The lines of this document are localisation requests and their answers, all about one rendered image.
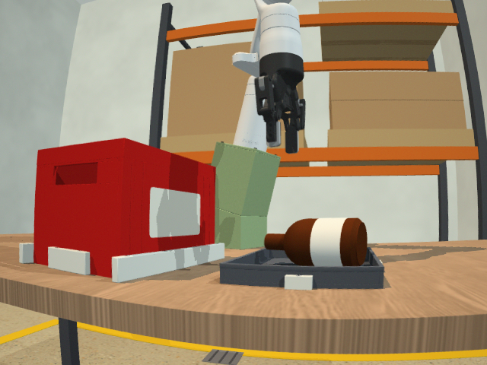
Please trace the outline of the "red crate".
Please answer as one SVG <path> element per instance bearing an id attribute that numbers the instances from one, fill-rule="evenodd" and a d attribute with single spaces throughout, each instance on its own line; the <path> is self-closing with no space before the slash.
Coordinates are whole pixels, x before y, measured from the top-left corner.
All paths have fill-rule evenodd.
<path id="1" fill-rule="evenodd" d="M 33 263 L 80 250 L 112 278 L 113 256 L 215 244 L 215 175 L 128 138 L 38 150 Z"/>

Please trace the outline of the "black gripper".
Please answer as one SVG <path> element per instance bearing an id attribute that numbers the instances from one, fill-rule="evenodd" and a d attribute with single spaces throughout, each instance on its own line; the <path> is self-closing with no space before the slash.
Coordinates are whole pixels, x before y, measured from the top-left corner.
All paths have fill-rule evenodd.
<path id="1" fill-rule="evenodd" d="M 254 79 L 257 113 L 266 122 L 266 145 L 271 148 L 281 145 L 281 123 L 278 120 L 282 119 L 287 154 L 299 152 L 298 131 L 305 128 L 306 101 L 298 98 L 296 88 L 303 79 L 303 59 L 289 52 L 263 56 L 259 61 L 259 77 Z"/>

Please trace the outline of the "brown glass bottle with white label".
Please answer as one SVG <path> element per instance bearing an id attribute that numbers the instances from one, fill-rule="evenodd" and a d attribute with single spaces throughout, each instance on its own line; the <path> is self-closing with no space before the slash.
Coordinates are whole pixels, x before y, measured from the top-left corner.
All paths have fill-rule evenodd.
<path id="1" fill-rule="evenodd" d="M 361 266 L 368 236 L 359 218 L 307 218 L 294 222 L 285 234 L 267 233 L 264 246 L 284 250 L 300 266 Z"/>

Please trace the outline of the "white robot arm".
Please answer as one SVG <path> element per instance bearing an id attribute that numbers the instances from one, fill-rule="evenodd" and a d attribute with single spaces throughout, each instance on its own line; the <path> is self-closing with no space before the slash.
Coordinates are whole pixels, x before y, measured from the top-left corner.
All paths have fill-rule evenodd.
<path id="1" fill-rule="evenodd" d="M 259 77 L 259 61 L 274 52 L 289 52 L 303 59 L 303 48 L 299 15 L 297 9 L 289 4 L 291 0 L 254 1 L 258 16 L 250 53 L 232 55 L 233 66 L 252 75 L 247 82 L 233 144 L 266 152 L 266 122 L 257 113 L 254 84 L 254 78 Z"/>

